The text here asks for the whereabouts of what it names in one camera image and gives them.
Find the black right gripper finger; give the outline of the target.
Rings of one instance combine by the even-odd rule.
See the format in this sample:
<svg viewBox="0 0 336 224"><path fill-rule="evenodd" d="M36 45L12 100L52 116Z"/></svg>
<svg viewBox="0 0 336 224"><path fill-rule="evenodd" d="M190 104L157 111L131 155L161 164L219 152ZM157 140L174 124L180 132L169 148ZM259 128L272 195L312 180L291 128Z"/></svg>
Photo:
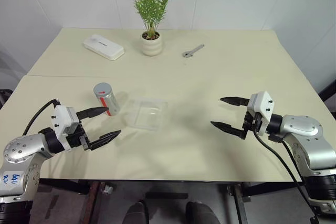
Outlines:
<svg viewBox="0 0 336 224"><path fill-rule="evenodd" d="M223 123L223 122L215 122L211 121L211 124L215 126L216 128L220 129L221 131L238 136L240 139L244 140L246 138L246 131L245 130L240 130L232 127L229 124Z"/></svg>
<svg viewBox="0 0 336 224"><path fill-rule="evenodd" d="M220 101L226 102L234 106L247 106L249 104L249 99L241 97L223 97Z"/></svg>

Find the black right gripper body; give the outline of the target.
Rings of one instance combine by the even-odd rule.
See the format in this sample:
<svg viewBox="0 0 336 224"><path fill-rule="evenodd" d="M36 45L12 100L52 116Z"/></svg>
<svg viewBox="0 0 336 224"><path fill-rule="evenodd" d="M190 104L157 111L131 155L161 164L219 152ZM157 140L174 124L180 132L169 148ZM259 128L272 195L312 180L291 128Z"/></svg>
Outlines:
<svg viewBox="0 0 336 224"><path fill-rule="evenodd" d="M262 125L262 114L256 112L252 115L249 111L246 112L243 122L243 129L246 131L256 131L258 132Z"/></svg>

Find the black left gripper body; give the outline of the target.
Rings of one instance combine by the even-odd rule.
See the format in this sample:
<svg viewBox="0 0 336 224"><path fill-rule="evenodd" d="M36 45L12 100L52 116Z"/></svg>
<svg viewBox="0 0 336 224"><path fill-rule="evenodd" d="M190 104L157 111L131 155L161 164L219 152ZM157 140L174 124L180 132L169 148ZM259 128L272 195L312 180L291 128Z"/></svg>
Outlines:
<svg viewBox="0 0 336 224"><path fill-rule="evenodd" d="M90 149L89 139L82 126L81 121L72 133L67 133L66 140L71 149L82 147L85 151Z"/></svg>

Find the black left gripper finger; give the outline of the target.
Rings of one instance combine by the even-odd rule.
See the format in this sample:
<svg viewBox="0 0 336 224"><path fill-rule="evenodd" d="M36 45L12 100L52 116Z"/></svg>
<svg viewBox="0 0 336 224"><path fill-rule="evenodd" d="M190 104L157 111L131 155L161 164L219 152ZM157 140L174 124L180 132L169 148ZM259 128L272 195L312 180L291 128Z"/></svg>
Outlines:
<svg viewBox="0 0 336 224"><path fill-rule="evenodd" d="M86 119L86 118L93 118L99 116L109 110L108 107L100 106L95 108L89 108L76 113L77 118L79 121Z"/></svg>
<svg viewBox="0 0 336 224"><path fill-rule="evenodd" d="M121 133L121 130L109 132L105 135L100 136L97 140L89 143L89 149L91 151L96 150L108 143L110 143L114 138L116 138Z"/></svg>

